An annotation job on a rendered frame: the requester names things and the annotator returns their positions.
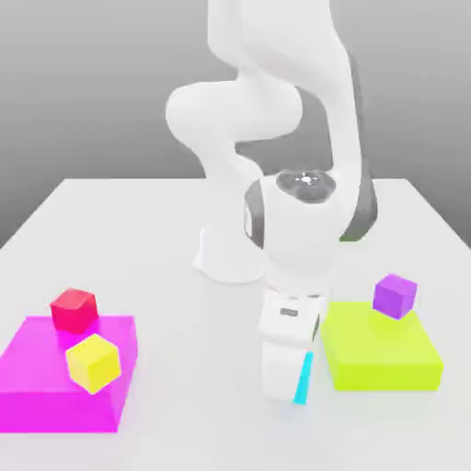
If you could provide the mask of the small yellow cube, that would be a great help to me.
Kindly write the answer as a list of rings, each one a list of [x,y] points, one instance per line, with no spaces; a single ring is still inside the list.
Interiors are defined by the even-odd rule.
[[[83,339],[65,352],[71,380],[94,395],[121,376],[118,347],[99,334]]]

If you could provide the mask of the large magenta box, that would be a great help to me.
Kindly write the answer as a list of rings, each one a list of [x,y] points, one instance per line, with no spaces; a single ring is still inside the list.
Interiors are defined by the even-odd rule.
[[[121,376],[91,395],[71,380],[65,352],[93,334],[118,347]],[[117,431],[137,354],[131,316],[102,316],[81,334],[26,317],[0,355],[0,432]]]

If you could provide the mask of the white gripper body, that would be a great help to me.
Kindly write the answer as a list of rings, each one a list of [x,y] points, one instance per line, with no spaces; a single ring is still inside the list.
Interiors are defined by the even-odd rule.
[[[272,342],[262,345],[262,388],[272,398],[293,402],[306,349]]]

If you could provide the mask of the large lime box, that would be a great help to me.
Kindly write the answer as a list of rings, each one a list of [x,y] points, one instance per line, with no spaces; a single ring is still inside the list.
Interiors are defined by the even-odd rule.
[[[333,302],[321,323],[337,391],[435,391],[443,360],[416,312],[396,320],[367,302]]]

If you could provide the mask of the small purple cube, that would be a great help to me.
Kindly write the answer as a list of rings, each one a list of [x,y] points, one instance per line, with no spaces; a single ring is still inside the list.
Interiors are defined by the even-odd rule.
[[[373,309],[399,320],[413,308],[417,289],[414,281],[388,274],[375,285]]]

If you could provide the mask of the small cyan cube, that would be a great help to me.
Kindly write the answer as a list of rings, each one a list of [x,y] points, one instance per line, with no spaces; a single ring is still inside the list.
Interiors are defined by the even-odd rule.
[[[306,403],[310,386],[313,359],[314,353],[312,351],[308,351],[304,356],[304,362],[300,372],[298,385],[293,397],[294,404],[304,405]]]

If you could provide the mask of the small red cube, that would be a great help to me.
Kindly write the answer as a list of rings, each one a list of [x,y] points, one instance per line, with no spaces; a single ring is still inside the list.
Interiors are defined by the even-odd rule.
[[[61,293],[50,308],[55,328],[73,334],[85,332],[98,319],[95,295],[75,288]]]

